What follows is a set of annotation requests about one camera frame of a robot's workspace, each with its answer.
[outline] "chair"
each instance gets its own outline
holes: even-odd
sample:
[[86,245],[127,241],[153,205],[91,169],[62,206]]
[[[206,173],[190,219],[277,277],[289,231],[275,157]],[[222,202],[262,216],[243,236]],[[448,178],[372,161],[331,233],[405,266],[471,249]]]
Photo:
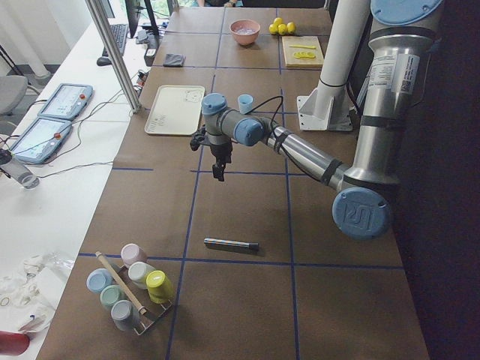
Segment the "chair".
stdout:
[[0,124],[8,124],[12,126],[13,129],[17,127],[17,124],[8,121],[3,115],[12,115],[12,111],[20,101],[22,101],[27,89],[31,89],[36,94],[40,94],[36,88],[29,85],[29,81],[25,76],[0,76]]

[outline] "wooden stick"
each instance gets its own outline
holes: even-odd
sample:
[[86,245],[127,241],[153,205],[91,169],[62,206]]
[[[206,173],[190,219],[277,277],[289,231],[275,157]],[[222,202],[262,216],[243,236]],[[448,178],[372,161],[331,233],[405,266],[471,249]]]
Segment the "wooden stick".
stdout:
[[138,298],[132,293],[132,291],[128,288],[127,284],[122,280],[122,278],[116,273],[113,267],[108,262],[108,259],[103,255],[100,251],[95,253],[97,259],[102,263],[103,267],[108,270],[108,272],[112,275],[112,278],[116,281],[116,283],[121,287],[121,289],[125,292],[125,295],[128,299],[132,302],[135,308],[142,314],[145,315],[147,309],[143,306]]

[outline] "yellow lemon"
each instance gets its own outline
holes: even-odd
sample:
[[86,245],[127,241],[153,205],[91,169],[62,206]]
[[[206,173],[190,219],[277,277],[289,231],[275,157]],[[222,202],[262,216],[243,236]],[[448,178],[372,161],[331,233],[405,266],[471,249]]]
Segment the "yellow lemon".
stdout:
[[272,34],[272,35],[278,34],[278,25],[270,24],[270,26],[268,27],[268,31],[269,31],[270,34]]
[[275,17],[275,20],[273,20],[273,25],[279,26],[280,24],[283,24],[284,20],[281,17]]
[[285,24],[280,24],[278,26],[278,34],[279,35],[286,35],[287,34],[287,26]]
[[297,27],[295,26],[294,22],[289,22],[288,24],[286,24],[286,30],[289,34],[295,34],[296,29]]

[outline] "keyboard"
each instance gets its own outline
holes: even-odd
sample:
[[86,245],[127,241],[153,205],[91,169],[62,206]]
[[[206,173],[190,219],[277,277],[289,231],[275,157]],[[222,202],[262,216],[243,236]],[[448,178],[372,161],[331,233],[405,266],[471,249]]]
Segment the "keyboard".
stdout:
[[[113,38],[117,43],[120,54],[123,55],[127,45],[128,24],[112,24],[110,25],[110,30],[112,30]],[[106,48],[103,48],[102,56],[108,56]]]

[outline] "ur logo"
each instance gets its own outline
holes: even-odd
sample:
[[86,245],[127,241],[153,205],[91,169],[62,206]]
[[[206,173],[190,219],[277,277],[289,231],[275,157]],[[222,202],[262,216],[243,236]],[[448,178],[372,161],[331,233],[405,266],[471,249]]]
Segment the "ur logo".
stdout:
[[345,206],[343,222],[351,227],[369,230],[374,209],[358,202],[348,202]]

